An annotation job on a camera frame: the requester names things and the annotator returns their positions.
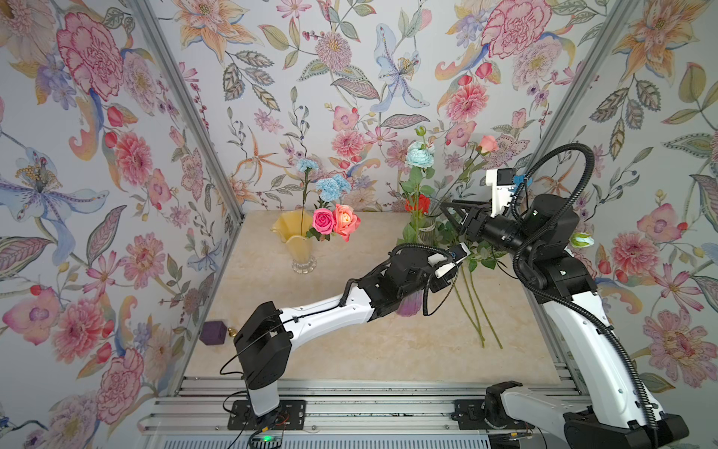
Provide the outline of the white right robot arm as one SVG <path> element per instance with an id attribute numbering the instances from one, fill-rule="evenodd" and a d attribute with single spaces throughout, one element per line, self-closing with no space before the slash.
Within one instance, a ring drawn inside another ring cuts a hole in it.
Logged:
<path id="1" fill-rule="evenodd" d="M 579 217 L 566 198 L 537 196 L 516 219 L 465 200 L 445 202 L 441 212 L 458 236 L 513 257 L 515 276 L 567 339 L 591 400 L 581 408 L 506 381 L 486 390 L 488 424 L 523 421 L 571 448 L 660 448 L 688 436 L 684 419 L 665 412 L 641 380 L 594 278 L 568 250 Z"/>

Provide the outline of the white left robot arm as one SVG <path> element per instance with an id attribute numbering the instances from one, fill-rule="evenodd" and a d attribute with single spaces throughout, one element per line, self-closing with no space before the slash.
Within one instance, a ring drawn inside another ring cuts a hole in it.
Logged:
<path id="1" fill-rule="evenodd" d="M 331 332 L 384 318 L 417 292 L 422 314 L 430 316 L 428 295 L 447 288 L 469 256 L 464 243 L 441 249 L 418 243 L 396 246 L 387 260 L 346 282 L 330 299 L 279 309 L 272 301 L 258 306 L 233 338 L 254 418 L 280 408 L 278 381 L 293 351 Z"/>

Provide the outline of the purple blue glass vase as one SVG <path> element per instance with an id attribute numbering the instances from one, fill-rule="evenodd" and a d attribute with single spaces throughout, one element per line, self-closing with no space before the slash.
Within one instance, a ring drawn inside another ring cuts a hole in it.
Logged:
<path id="1" fill-rule="evenodd" d="M 400 301 L 396 314 L 401 317 L 411 317 L 417 315 L 423 309 L 424 291 L 420 290 L 407 295 Z"/>

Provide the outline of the coral red rose stem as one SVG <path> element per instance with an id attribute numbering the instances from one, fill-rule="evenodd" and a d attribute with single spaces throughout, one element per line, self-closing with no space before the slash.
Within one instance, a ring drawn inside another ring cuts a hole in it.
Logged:
<path id="1" fill-rule="evenodd" d="M 355 213 L 355 210 L 347 205 L 336 205 L 334 216 L 334 233 L 348 242 L 351 235 L 359 228 L 361 219 Z"/>

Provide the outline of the magenta pink rose stem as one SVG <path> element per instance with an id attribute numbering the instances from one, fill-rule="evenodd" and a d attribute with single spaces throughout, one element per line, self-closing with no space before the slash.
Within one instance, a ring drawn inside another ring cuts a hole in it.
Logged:
<path id="1" fill-rule="evenodd" d="M 316 241 L 330 241 L 337 225 L 333 211 L 327 208 L 320 208 L 312 215 L 312 225 L 305 234 L 308 239 Z"/>

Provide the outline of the clear glass vase with twine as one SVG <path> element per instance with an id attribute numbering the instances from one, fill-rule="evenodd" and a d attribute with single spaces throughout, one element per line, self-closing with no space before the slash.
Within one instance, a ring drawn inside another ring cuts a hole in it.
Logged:
<path id="1" fill-rule="evenodd" d="M 427 246 L 438 246 L 441 243 L 440 227 L 439 218 L 426 215 L 418 228 L 418 241 Z"/>

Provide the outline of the small red rose stem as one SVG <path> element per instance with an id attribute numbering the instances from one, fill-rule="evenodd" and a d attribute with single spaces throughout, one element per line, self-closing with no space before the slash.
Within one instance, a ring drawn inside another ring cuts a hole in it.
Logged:
<path id="1" fill-rule="evenodd" d="M 407 213 L 420 213 L 427 215 L 431 207 L 431 199 L 424 194 L 418 196 L 410 196 L 405 203 L 405 211 Z"/>

